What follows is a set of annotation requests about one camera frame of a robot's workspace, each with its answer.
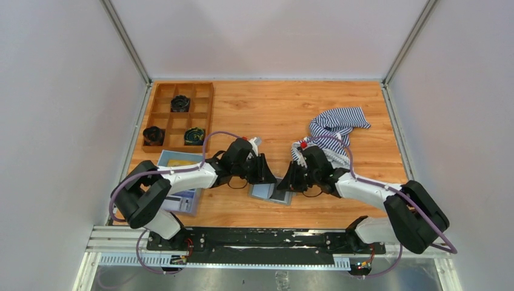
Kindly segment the grey card holder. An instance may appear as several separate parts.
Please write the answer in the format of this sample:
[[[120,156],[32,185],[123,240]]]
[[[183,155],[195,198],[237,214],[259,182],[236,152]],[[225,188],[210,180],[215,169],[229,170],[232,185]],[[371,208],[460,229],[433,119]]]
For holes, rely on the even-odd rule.
[[[277,178],[277,182],[274,184],[250,185],[248,196],[266,202],[272,202],[276,204],[289,206],[292,202],[293,197],[295,197],[296,194],[295,192],[278,190],[277,185],[281,181],[281,178]]]

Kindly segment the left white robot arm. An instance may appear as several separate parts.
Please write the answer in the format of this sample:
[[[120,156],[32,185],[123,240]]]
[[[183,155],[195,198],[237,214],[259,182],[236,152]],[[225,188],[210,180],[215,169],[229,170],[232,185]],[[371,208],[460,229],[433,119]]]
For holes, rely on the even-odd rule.
[[[166,197],[227,185],[236,176],[251,185],[276,183],[259,144],[259,138],[236,138],[227,150],[188,167],[159,167],[143,161],[112,191],[110,207],[116,207],[131,228],[154,232],[170,250],[179,250],[185,244],[184,226],[162,208]]]

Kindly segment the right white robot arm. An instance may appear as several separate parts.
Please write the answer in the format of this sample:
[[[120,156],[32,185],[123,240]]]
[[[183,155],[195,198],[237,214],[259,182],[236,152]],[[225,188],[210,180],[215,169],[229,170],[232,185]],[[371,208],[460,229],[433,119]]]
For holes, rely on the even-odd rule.
[[[322,193],[337,198],[354,199],[386,212],[386,218],[363,216],[349,226],[346,244],[361,253],[371,243],[400,244],[415,254],[422,254],[438,241],[441,250],[456,253],[444,236],[450,221],[421,183],[409,180],[389,184],[357,175],[351,167],[334,167],[317,146],[300,151],[304,165],[291,161],[280,190],[305,192],[318,186]]]

